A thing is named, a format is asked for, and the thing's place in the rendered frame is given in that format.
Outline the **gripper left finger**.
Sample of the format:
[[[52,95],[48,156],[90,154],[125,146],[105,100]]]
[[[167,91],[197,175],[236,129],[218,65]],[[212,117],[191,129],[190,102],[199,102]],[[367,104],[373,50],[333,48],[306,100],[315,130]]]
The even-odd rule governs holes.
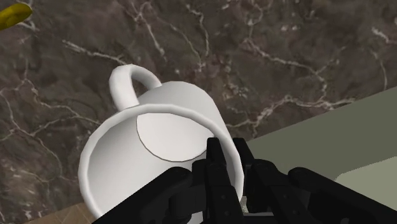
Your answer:
[[[219,139],[207,140],[207,156],[191,170],[171,167],[93,224],[243,224],[240,204],[226,171]]]

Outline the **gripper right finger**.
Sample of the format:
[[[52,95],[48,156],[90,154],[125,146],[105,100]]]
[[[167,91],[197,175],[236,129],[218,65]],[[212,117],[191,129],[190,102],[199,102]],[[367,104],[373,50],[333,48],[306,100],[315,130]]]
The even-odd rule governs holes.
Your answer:
[[[312,170],[287,174],[255,159],[243,138],[233,142],[243,164],[252,221],[263,224],[397,224],[397,211]]]

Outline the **white mug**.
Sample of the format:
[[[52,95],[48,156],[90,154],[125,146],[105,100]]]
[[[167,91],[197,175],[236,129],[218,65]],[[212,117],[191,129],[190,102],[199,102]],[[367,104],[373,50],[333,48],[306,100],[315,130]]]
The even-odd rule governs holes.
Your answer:
[[[78,167],[80,192],[99,218],[173,166],[187,169],[219,139],[238,197],[244,173],[239,153],[213,99],[183,81],[162,83],[133,64],[118,66],[109,78],[117,112],[90,135]]]

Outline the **yellow banana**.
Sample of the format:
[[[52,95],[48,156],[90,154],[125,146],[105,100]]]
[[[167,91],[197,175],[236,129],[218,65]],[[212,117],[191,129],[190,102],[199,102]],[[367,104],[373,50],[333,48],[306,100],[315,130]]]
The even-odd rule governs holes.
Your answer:
[[[0,31],[23,22],[32,14],[32,8],[25,3],[15,3],[0,10]]]

